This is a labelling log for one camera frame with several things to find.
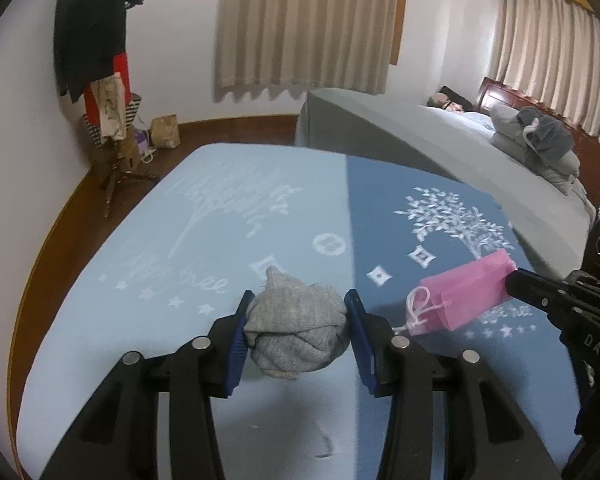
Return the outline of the beige right window curtain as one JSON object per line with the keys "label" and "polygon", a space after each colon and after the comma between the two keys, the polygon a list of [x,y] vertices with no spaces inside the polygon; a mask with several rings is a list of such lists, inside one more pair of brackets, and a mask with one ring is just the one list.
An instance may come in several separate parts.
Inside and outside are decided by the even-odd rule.
{"label": "beige right window curtain", "polygon": [[600,136],[600,20],[571,0],[498,0],[489,77]]}

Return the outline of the black hanging coat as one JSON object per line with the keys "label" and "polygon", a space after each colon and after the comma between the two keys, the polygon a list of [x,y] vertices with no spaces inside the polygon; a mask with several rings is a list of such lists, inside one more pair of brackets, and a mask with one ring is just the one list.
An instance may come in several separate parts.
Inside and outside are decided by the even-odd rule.
{"label": "black hanging coat", "polygon": [[78,102],[92,82],[114,74],[125,52],[126,11],[144,0],[57,0],[54,67],[61,96]]}

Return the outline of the beige left window curtain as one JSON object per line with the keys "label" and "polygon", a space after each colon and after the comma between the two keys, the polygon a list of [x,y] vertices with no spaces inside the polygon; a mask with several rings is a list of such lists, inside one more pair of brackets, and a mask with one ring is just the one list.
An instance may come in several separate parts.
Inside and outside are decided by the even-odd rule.
{"label": "beige left window curtain", "polygon": [[384,93],[405,0],[219,0],[214,86]]}

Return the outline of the pink paper gift bag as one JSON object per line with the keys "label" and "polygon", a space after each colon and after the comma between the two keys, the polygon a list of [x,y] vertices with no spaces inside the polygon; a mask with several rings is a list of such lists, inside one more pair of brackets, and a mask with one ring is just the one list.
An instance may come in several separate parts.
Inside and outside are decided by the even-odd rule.
{"label": "pink paper gift bag", "polygon": [[505,279],[517,270],[505,249],[423,278],[412,289],[404,307],[404,323],[396,334],[420,336],[448,330],[454,332],[508,298]]}

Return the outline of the red hanging garment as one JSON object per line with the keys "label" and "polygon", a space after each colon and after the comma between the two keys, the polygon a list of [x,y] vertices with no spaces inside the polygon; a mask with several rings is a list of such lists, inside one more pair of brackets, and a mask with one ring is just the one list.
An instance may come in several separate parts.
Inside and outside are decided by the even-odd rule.
{"label": "red hanging garment", "polygon": [[91,82],[83,92],[87,121],[94,126],[102,122],[123,125],[126,107],[131,102],[128,55],[114,56],[111,76]]}

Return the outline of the grey folded blanket pile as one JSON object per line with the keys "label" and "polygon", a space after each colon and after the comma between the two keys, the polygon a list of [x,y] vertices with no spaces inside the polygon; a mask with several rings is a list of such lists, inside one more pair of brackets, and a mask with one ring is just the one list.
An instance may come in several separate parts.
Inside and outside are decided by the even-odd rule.
{"label": "grey folded blanket pile", "polygon": [[496,104],[490,111],[491,143],[537,176],[569,195],[580,176],[572,133],[558,119],[533,106],[515,110]]}

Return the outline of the wooden coat rack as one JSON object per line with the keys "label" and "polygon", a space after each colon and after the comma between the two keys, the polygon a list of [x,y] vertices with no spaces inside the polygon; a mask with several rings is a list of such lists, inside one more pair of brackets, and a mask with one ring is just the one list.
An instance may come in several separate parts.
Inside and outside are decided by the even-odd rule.
{"label": "wooden coat rack", "polygon": [[125,180],[145,181],[157,184],[160,177],[147,171],[140,171],[140,149],[132,133],[123,140],[107,140],[100,148],[102,157],[99,167],[106,171],[100,187],[105,191],[104,218],[110,217],[114,192]]}

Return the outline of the grey sock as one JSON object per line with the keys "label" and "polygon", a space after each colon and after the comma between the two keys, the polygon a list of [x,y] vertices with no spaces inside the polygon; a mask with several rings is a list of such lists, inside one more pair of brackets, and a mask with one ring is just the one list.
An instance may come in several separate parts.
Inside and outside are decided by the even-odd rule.
{"label": "grey sock", "polygon": [[247,309],[251,359],[270,377],[295,380],[322,370],[350,344],[347,308],[332,286],[304,284],[276,266]]}

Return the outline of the bed with grey sheet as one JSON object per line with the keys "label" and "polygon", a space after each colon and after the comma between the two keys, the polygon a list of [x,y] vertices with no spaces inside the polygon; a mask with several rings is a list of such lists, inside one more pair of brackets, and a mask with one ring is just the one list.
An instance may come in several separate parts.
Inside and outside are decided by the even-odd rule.
{"label": "bed with grey sheet", "polygon": [[392,162],[438,174],[492,195],[539,274],[580,268],[593,208],[564,194],[490,142],[463,114],[341,89],[306,95],[296,137],[302,148]]}

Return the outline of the brown paper bag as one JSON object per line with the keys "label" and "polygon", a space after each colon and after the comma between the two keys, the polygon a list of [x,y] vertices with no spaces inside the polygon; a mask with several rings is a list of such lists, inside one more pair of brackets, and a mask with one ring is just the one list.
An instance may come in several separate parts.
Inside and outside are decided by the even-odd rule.
{"label": "brown paper bag", "polygon": [[173,150],[181,144],[178,116],[175,114],[155,117],[149,132],[152,145],[159,150]]}

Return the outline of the beige printed hanging bag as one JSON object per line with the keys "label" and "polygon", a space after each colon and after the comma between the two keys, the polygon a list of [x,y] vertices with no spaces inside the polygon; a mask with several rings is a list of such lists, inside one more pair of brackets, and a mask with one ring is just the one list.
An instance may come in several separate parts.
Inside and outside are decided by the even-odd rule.
{"label": "beige printed hanging bag", "polygon": [[90,84],[97,108],[102,140],[122,141],[126,135],[125,86],[120,73]]}

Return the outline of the striped tote bag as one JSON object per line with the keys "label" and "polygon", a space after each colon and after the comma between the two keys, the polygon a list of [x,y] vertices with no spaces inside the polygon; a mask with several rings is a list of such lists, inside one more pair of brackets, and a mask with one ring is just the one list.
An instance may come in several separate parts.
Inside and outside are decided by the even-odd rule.
{"label": "striped tote bag", "polygon": [[129,103],[122,110],[117,105],[106,105],[102,113],[91,93],[84,94],[85,114],[82,120],[90,139],[96,148],[101,148],[109,138],[123,140],[125,131],[132,127],[142,97],[132,93]]}

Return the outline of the blue patterned table cloth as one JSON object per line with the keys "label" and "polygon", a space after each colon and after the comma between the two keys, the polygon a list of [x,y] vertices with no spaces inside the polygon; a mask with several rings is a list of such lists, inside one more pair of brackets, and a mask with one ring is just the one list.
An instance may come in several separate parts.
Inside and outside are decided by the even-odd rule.
{"label": "blue patterned table cloth", "polygon": [[[426,276],[506,249],[529,260],[512,216],[486,193],[415,169],[308,148],[213,144],[194,151],[133,209],[82,271],[38,349],[17,448],[38,478],[122,354],[161,356],[233,313],[276,268],[398,326]],[[231,479],[371,479],[390,402],[346,353],[294,382],[253,364],[213,402]]]}

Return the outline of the beige window curtain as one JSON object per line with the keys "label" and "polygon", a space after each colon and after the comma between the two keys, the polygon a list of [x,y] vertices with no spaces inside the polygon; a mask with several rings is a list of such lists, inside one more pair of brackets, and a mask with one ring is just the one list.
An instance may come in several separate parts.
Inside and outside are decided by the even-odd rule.
{"label": "beige window curtain", "polygon": [[219,0],[214,86],[384,93],[405,0]]}
{"label": "beige window curtain", "polygon": [[489,77],[600,136],[600,20],[571,0],[498,0]]}

